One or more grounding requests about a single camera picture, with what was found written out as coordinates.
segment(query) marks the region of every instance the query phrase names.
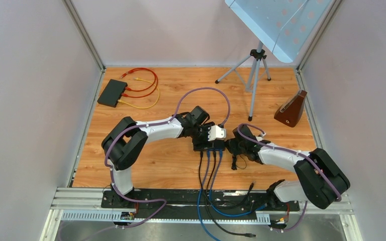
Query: wooden tabletop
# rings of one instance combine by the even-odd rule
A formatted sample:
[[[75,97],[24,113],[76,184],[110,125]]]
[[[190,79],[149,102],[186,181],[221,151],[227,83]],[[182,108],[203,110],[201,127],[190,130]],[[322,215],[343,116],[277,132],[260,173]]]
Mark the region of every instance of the wooden tabletop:
[[[110,79],[119,79],[131,68],[108,68],[100,93]],[[211,86],[222,90],[231,103],[230,118],[225,124],[227,138],[233,138],[232,130],[240,123],[248,122],[251,93],[245,92],[242,82],[235,73],[219,84],[215,80],[228,68],[152,68],[159,76],[160,100],[150,109],[135,109],[119,103],[116,108],[96,104],[82,155],[77,167],[73,187],[105,187],[110,183],[109,169],[104,166],[104,151],[101,142],[113,127],[125,116],[135,121],[155,121],[173,115],[178,100],[189,90]],[[238,72],[247,79],[250,68],[239,68]],[[265,139],[277,145],[299,150],[313,150],[315,143],[306,113],[295,128],[290,128],[273,119],[276,110],[298,91],[294,71],[290,68],[270,68],[272,81],[263,78],[258,83],[252,124],[267,132]],[[149,84],[133,80],[139,77],[153,81],[146,71],[135,72],[124,78],[131,88],[144,88]],[[138,92],[127,91],[131,95]],[[145,98],[123,100],[138,106],[148,106],[157,97],[157,91]],[[179,112],[191,111],[201,106],[211,116],[211,121],[220,123],[227,114],[224,98],[212,90],[201,90],[184,99]],[[199,153],[192,149],[191,138],[166,139],[149,143],[143,148],[132,167],[132,181],[137,188],[199,188]],[[215,180],[214,189],[248,189],[255,181],[254,189],[266,189],[279,179],[296,180],[296,175],[276,166],[260,165],[246,159],[246,169],[231,170],[232,158],[228,151]],[[207,160],[204,159],[203,172]],[[239,167],[245,162],[238,158]]]

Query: brown metronome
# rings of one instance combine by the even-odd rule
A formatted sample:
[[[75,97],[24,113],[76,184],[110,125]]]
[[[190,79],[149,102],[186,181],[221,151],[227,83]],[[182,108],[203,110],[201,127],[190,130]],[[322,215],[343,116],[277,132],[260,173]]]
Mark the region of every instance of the brown metronome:
[[[307,92],[298,91],[296,95],[288,99],[274,114],[274,118],[288,127],[295,127],[301,119],[304,109],[304,101]]]

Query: gray floor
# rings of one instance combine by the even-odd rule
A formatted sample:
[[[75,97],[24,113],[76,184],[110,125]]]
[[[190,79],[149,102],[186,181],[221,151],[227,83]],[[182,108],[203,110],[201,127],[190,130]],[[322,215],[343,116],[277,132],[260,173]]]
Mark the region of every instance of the gray floor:
[[[291,215],[289,223],[294,224],[298,215]],[[112,226],[109,222],[99,221],[64,221],[60,225],[60,236],[57,241],[80,241],[91,234]],[[207,229],[220,240],[306,240],[306,241],[343,241],[345,239],[342,224],[338,215],[306,215],[303,222],[297,229],[286,232],[276,233],[268,230],[262,225],[222,225],[224,228],[233,232],[251,232],[257,235],[255,239],[242,236],[233,236],[219,230],[213,224],[206,224]],[[145,223],[139,227],[122,229],[111,229],[93,236],[94,240],[153,240],[153,241],[193,241],[193,240],[213,240],[202,229],[200,224],[185,223]]]

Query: white wall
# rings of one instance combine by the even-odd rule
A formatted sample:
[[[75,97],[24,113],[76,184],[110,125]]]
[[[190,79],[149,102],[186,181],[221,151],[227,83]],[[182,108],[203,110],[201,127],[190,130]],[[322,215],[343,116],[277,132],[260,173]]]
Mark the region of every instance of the white wall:
[[[39,239],[99,77],[62,1],[0,0],[0,241]]]
[[[386,240],[386,1],[344,1],[304,76],[364,240]]]
[[[73,3],[106,65],[230,66],[258,45],[224,0]],[[297,66],[301,60],[282,63],[265,50],[269,66]]]

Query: black and white robotic arm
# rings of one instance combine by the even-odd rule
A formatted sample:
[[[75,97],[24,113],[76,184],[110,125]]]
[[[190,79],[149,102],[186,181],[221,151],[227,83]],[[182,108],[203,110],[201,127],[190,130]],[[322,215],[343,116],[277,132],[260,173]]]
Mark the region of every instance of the black and white robotic arm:
[[[247,140],[241,133],[251,139],[265,144],[258,145]],[[263,134],[254,136],[248,126],[243,125],[233,130],[235,138],[226,141],[226,148],[233,154],[235,163],[237,155],[243,154],[250,161],[259,164],[275,165],[297,174],[299,181],[279,180],[273,183],[267,192],[273,195],[271,202],[310,201],[321,209],[327,208],[337,199],[337,194],[330,184],[316,171],[305,157],[314,161],[316,166],[327,177],[333,187],[342,194],[350,187],[350,182],[338,168],[328,153],[320,148],[308,151],[295,151],[263,139]]]
[[[167,138],[191,137],[195,151],[206,149],[223,149],[226,130],[213,122],[207,123],[209,114],[200,106],[191,112],[177,114],[175,118],[155,120],[152,122],[134,121],[131,117],[123,118],[102,142],[105,153],[122,131],[132,126],[142,126],[126,132],[129,141],[119,138],[110,150],[107,164],[111,166],[114,184],[121,194],[133,189],[131,167],[137,160],[146,143]]]

